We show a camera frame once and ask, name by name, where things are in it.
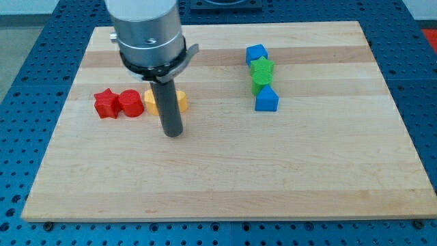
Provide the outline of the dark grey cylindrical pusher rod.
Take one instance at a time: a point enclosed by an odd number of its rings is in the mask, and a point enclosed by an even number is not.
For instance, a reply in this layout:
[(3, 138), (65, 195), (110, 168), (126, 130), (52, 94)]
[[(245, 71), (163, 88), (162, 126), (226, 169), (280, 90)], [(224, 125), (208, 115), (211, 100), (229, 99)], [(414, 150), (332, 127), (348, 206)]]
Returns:
[(182, 118), (175, 90), (175, 83), (150, 83), (163, 132), (168, 137), (177, 137), (183, 132)]

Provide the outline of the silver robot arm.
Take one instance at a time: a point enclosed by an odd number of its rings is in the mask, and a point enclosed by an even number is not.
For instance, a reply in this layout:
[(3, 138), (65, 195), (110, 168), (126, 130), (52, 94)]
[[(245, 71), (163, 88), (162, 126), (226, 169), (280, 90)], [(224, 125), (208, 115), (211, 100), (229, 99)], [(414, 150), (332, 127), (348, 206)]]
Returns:
[(164, 134), (183, 132), (174, 79), (199, 52), (186, 46), (178, 0), (105, 0), (125, 67), (142, 81), (150, 82)]

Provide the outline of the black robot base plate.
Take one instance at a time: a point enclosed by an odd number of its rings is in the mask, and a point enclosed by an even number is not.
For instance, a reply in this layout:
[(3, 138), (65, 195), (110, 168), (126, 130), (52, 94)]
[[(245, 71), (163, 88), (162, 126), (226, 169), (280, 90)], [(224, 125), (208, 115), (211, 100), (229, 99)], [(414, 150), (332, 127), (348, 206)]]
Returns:
[(259, 10), (262, 0), (190, 0), (192, 10)]

